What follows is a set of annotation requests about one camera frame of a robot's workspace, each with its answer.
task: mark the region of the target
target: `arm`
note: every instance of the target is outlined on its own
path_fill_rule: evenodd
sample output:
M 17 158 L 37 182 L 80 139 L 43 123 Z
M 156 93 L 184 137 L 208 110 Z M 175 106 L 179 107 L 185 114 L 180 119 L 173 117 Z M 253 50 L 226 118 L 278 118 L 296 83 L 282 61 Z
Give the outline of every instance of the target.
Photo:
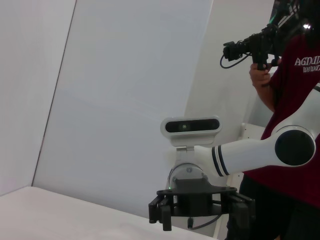
M 274 90 L 270 87 L 270 85 L 266 87 L 256 86 L 255 90 L 258 93 L 264 105 L 266 105 L 268 109 L 274 112 L 275 111 Z
M 275 98 L 274 98 L 274 89 L 268 86 L 263 86 L 269 84 L 271 80 L 270 71 L 271 65 L 268 66 L 267 70 L 261 71 L 258 70 L 258 65 L 252 64 L 250 68 L 250 77 L 252 80 L 252 85 L 255 87 L 256 92 L 258 93 L 262 102 L 272 111 L 275 111 Z

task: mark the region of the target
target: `white table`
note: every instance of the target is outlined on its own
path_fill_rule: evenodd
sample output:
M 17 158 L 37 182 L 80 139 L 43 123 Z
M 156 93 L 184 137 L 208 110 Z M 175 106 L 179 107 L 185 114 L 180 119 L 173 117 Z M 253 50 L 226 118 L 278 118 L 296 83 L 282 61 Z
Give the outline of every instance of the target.
M 0 197 L 0 240 L 213 240 L 126 212 L 25 187 Z

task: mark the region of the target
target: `maroon t-shirt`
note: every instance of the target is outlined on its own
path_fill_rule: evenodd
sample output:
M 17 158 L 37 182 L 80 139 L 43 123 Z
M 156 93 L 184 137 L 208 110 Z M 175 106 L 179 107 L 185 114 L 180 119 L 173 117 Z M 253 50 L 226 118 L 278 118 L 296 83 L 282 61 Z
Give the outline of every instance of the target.
M 309 48 L 305 36 L 298 36 L 287 46 L 282 64 L 271 78 L 270 86 L 278 101 L 262 139 L 270 137 L 277 124 L 299 109 L 318 82 L 320 43 L 319 47 Z M 304 166 L 267 166 L 245 174 L 277 192 L 320 208 L 320 136 L 315 143 L 316 154 Z

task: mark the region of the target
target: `camera rig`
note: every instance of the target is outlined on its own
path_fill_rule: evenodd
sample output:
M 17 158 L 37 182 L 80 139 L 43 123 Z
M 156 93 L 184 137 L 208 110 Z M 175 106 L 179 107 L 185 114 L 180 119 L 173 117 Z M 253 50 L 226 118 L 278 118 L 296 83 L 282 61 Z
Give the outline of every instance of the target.
M 288 41 L 303 32 L 304 22 L 306 20 L 299 18 L 297 9 L 287 0 L 283 0 L 277 8 L 275 17 L 260 33 L 253 34 L 237 43 L 231 41 L 224 44 L 223 56 L 220 60 L 221 67 L 232 68 L 251 56 L 252 62 L 257 64 L 257 69 L 263 71 L 268 67 L 268 54 L 274 55 L 271 65 L 276 67 L 279 56 L 282 55 Z M 228 59 L 229 62 L 242 59 L 236 64 L 225 67 L 222 65 L 223 58 Z

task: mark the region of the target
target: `white wall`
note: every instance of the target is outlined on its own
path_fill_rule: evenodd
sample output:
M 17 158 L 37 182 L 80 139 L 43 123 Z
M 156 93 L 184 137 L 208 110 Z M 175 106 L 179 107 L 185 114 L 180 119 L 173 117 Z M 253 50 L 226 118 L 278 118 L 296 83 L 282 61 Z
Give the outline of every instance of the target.
M 0 2 L 0 195 L 33 180 L 74 5 Z
M 148 217 L 175 159 L 160 123 L 184 114 L 211 6 L 76 2 L 34 186 Z

